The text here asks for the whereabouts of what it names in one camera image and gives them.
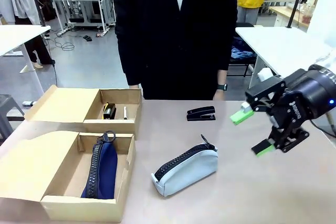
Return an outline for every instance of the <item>black pole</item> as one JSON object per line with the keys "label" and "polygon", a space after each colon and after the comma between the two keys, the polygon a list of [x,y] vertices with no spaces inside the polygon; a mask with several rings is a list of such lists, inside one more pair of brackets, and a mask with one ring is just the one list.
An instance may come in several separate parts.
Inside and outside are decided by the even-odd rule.
{"label": "black pole", "polygon": [[40,19],[41,25],[46,26],[46,23],[44,22],[43,15],[42,15],[42,12],[41,12],[41,9],[40,9],[40,6],[38,4],[38,0],[34,0],[34,1],[35,1],[35,6],[36,6],[36,9],[37,9],[37,13],[38,13],[38,17]]}
{"label": "black pole", "polygon": [[290,16],[287,28],[291,28],[291,26],[292,26],[293,19],[294,19],[294,16],[295,16],[295,12],[296,12],[296,8],[298,7],[299,1],[300,0],[295,0],[294,8],[293,8],[293,11],[292,11],[292,15]]}

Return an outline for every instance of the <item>zipper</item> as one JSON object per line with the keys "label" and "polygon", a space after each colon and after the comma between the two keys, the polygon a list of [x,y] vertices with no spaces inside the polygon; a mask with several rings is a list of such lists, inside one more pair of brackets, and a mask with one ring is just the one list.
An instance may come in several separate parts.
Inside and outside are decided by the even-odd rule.
{"label": "zipper", "polygon": [[201,152],[201,151],[205,151],[205,150],[216,151],[216,147],[214,145],[210,144],[203,135],[201,135],[201,137],[203,138],[205,144],[199,144],[199,145],[196,145],[196,146],[192,147],[190,150],[186,151],[182,155],[180,155],[180,156],[178,156],[178,157],[170,160],[169,162],[165,163],[164,165],[162,165],[156,171],[156,173],[154,174],[154,176],[158,180],[158,182],[160,182],[161,178],[167,172],[169,172],[171,169],[173,169],[175,166],[179,165],[183,161],[185,161],[188,158],[192,157],[196,153]]}
{"label": "zipper", "polygon": [[104,143],[97,143],[92,151],[91,167],[89,178],[86,186],[86,198],[98,199],[98,185],[99,185],[99,159],[101,149]]}

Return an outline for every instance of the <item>blue pencil case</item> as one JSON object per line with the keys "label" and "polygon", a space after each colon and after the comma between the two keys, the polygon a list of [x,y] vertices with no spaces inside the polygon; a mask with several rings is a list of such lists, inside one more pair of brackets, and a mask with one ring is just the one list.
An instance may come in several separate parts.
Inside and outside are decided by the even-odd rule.
{"label": "blue pencil case", "polygon": [[98,137],[93,146],[91,167],[88,180],[81,198],[114,199],[115,174],[117,173],[118,156],[113,146],[116,134],[106,131]]}

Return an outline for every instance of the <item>gray stool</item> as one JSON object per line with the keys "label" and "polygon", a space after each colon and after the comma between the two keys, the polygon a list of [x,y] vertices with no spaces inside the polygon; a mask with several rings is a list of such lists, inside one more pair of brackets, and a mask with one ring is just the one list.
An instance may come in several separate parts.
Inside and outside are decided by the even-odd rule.
{"label": "gray stool", "polygon": [[24,115],[22,109],[14,101],[13,97],[9,94],[0,94],[0,134],[4,140],[7,139],[13,132],[13,128],[7,118],[7,113],[13,108],[17,108],[18,111]]}

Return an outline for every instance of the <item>watch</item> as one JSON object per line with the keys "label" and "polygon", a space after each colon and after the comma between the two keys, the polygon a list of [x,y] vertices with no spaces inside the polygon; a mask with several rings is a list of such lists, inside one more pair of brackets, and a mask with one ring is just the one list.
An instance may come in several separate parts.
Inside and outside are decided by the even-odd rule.
{"label": "watch", "polygon": [[227,84],[224,84],[224,85],[219,85],[219,84],[218,84],[217,89],[226,91],[226,90],[227,90]]}

